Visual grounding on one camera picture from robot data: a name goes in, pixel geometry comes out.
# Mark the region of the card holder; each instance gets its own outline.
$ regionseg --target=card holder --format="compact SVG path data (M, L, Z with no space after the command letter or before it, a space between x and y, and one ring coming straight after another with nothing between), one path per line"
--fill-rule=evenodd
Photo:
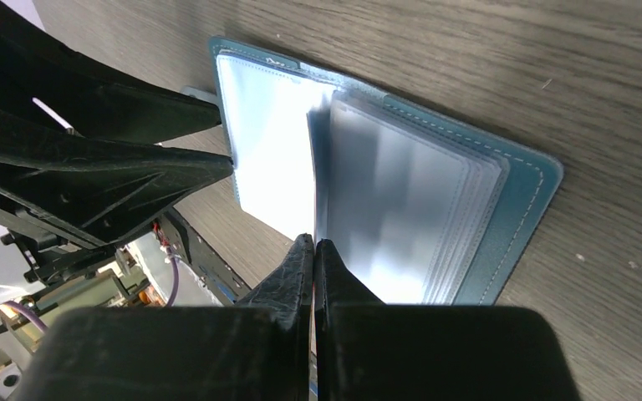
M288 56L210 49L243 210L330 238L386 302L495 301L562 179L555 159Z

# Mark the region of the wood grain surface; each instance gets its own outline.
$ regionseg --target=wood grain surface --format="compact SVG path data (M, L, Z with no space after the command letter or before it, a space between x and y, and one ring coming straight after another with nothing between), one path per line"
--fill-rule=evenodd
M46 30L70 47L169 89L212 89L206 41L225 35L356 75L557 156L563 185L500 303L533 308L553 325L584 399L642 399L642 1L36 6ZM169 145L225 149L219 129ZM239 210L229 181L178 208L252 286L290 243Z

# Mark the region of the purple cable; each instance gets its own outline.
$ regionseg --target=purple cable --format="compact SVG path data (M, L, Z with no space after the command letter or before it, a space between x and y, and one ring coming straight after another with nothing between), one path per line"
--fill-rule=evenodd
M171 267L173 267L173 288L171 289L171 296L168 297L166 306L172 307L173 302L176 300L176 295L178 295L178 281L179 281L178 265L176 264L176 257L173 256L173 252L171 252L170 246L166 247L166 255L168 256L168 259L171 261Z
M6 305L7 307L10 307L14 311L22 314L23 317L30 320L31 323L41 332L46 332L48 330L48 326L46 326L45 323L43 323L43 321L40 320L40 317L38 317L38 315L36 315L32 310L28 309L27 307L14 301L6 301L3 304Z

